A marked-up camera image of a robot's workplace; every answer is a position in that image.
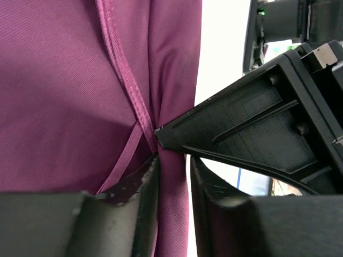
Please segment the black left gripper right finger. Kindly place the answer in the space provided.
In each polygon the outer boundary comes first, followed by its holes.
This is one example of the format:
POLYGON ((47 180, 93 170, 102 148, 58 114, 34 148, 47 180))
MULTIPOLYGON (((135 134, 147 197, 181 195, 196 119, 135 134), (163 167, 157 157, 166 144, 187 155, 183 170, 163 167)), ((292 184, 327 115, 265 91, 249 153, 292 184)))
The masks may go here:
POLYGON ((190 165, 199 256, 342 256, 342 196, 249 196, 190 165))

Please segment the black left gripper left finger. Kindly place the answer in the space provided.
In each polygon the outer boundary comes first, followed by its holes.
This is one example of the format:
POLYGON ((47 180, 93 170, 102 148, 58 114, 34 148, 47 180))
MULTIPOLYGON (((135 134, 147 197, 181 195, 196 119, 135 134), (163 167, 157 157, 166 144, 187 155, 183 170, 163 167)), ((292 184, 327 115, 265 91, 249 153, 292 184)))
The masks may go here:
POLYGON ((2 193, 1 256, 151 256, 159 158, 96 196, 2 193))

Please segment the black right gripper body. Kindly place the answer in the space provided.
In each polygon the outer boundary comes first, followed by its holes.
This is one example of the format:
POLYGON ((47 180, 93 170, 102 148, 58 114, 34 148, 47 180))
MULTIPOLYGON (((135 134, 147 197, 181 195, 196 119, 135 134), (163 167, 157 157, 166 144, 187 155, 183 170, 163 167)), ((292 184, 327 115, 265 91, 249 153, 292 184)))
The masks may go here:
MULTIPOLYGON (((284 72, 274 59, 264 63, 267 45, 292 40, 299 43, 286 57, 310 91, 327 108, 320 119, 342 147, 342 1, 251 1, 244 46, 243 73, 256 84, 289 91, 284 72)), ((253 149, 292 150, 318 143, 313 122, 299 108, 276 114, 243 132, 253 149)))

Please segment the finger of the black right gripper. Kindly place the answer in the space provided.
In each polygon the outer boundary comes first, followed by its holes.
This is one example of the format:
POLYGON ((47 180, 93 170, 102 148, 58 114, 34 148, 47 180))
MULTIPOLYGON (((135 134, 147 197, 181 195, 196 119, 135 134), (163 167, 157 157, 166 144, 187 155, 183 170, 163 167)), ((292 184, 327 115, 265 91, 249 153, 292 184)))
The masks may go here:
POLYGON ((338 122, 303 65, 260 67, 155 134, 165 149, 338 192, 338 122))

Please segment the purple cloth napkin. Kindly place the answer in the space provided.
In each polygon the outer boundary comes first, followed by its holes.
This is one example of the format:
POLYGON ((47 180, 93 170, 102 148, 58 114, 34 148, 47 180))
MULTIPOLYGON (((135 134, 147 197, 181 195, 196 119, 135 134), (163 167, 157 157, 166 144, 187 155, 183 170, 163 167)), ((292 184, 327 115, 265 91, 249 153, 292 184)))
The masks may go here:
POLYGON ((160 158, 155 256, 186 256, 185 156, 154 130, 195 100, 201 1, 1 1, 1 191, 100 193, 160 158))

